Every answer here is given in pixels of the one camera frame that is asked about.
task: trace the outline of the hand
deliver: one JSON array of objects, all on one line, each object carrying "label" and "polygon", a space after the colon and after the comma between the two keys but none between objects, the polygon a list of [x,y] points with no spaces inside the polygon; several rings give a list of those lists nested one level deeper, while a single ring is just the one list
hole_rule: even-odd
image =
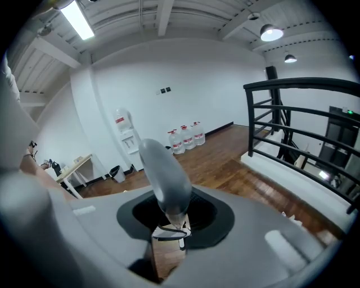
[{"label": "hand", "polygon": [[50,167],[49,163],[43,163],[40,165],[40,167],[43,169],[43,170],[46,170]]}]

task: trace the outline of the trash can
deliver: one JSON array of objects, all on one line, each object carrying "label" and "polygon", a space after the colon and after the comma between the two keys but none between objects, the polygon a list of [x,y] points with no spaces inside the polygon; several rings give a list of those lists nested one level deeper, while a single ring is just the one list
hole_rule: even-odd
[{"label": "trash can", "polygon": [[118,183],[121,183],[125,180],[124,172],[122,171],[121,167],[115,166],[110,170],[109,175],[111,178],[115,179]]}]

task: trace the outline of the black railing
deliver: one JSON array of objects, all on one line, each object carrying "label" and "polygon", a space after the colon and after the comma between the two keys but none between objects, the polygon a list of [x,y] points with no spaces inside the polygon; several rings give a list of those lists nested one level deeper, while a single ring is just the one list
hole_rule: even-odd
[{"label": "black railing", "polygon": [[[350,208],[348,209],[347,213],[350,214],[355,208],[358,209],[360,207],[360,197],[357,194],[355,197],[350,198],[348,195],[338,191],[337,188],[330,185],[328,182],[321,180],[320,178],[316,177],[315,175],[310,174],[309,172],[305,171],[303,168],[305,164],[301,166],[301,168],[293,165],[292,163],[285,161],[282,158],[284,151],[292,152],[295,155],[303,155],[305,159],[312,159],[318,163],[323,164],[324,166],[328,167],[329,170],[334,171],[336,173],[342,174],[343,176],[352,180],[355,184],[360,185],[360,180],[356,177],[349,174],[345,171],[344,168],[334,165],[329,161],[325,161],[317,156],[314,156],[306,151],[300,150],[294,143],[292,142],[293,133],[302,134],[317,140],[321,140],[326,143],[330,143],[338,148],[342,148],[350,154],[356,155],[360,157],[360,151],[355,150],[354,148],[341,143],[339,141],[334,141],[329,138],[326,138],[322,135],[315,134],[312,132],[308,132],[305,130],[295,129],[290,127],[290,120],[291,120],[291,111],[298,111],[303,113],[310,113],[314,115],[325,116],[328,118],[333,118],[345,122],[349,125],[353,125],[355,127],[360,127],[360,121],[355,119],[351,119],[346,116],[333,114],[330,112],[324,112],[314,109],[302,108],[302,107],[291,107],[291,106],[284,106],[280,99],[280,93],[274,93],[273,91],[278,91],[279,89],[288,89],[288,88],[300,88],[300,89],[322,89],[328,91],[337,91],[342,93],[347,93],[350,95],[354,95],[360,97],[360,85],[354,82],[346,81],[346,80],[339,80],[339,79],[330,79],[330,78],[287,78],[287,79],[275,79],[275,80],[268,80],[262,82],[256,82],[251,84],[244,85],[244,89],[246,92],[247,98],[247,108],[249,112],[249,152],[248,155],[250,157],[253,156],[253,153],[258,153],[263,155],[267,158],[270,158],[278,163],[281,163],[302,175],[309,177],[310,179],[320,183],[321,185],[325,186],[332,192],[336,193],[347,202],[351,204]],[[254,91],[261,91],[261,90],[270,90],[271,97],[268,100],[260,101],[258,103],[254,103],[253,100],[253,92]],[[271,102],[272,105],[264,105],[268,102]],[[262,113],[260,116],[254,116],[254,109],[269,109],[265,113]],[[260,121],[261,118],[264,118],[266,115],[272,113],[272,120],[269,122]],[[261,125],[261,127],[255,130],[255,125]],[[266,127],[270,127],[271,130],[266,133],[265,135],[260,136],[260,132],[266,129]],[[282,129],[284,131],[284,139],[282,143],[270,140],[266,138],[269,133],[274,131],[279,131]],[[263,151],[257,150],[254,148],[254,142],[266,142],[272,145],[276,145],[280,147],[280,151],[278,157],[273,155],[267,154]]]}]

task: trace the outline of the ceiling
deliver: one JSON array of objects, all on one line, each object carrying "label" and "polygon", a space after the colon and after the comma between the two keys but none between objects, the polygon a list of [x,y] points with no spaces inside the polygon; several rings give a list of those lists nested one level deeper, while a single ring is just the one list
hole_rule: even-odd
[{"label": "ceiling", "polygon": [[[60,11],[52,10],[30,20],[8,50],[9,66],[20,92],[51,97],[59,79],[68,79],[69,67],[80,65],[81,55],[92,54],[114,39],[131,34],[196,29],[213,34],[219,41],[245,42],[246,48],[256,53],[301,42],[338,39],[308,0],[166,0],[168,6],[164,0],[78,2],[95,37],[82,40]],[[252,12],[259,12],[260,18],[248,20]],[[283,38],[270,43],[260,40],[261,27],[269,23],[284,31]],[[44,25],[49,25],[52,32],[34,40]],[[44,43],[50,43],[51,48],[43,48]]]}]

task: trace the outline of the white desk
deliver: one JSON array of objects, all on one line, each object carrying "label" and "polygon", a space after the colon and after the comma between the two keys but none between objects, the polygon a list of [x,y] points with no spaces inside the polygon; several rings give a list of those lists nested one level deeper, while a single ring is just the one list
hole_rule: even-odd
[{"label": "white desk", "polygon": [[70,184],[68,178],[74,174],[76,180],[78,180],[82,185],[84,185],[86,187],[86,183],[84,178],[77,172],[77,170],[88,160],[91,159],[92,164],[96,167],[96,169],[102,174],[102,179],[106,179],[105,175],[103,175],[103,172],[105,171],[105,168],[102,166],[102,164],[99,162],[99,160],[97,159],[96,156],[93,156],[92,154],[82,158],[79,162],[77,162],[76,164],[74,164],[74,166],[72,166],[71,168],[69,168],[68,170],[62,172],[56,179],[55,181],[57,183],[61,183],[64,182],[67,187],[70,189],[70,191],[75,195],[76,198],[78,199],[82,199],[81,195],[75,190],[75,188],[73,187],[73,185]]}]

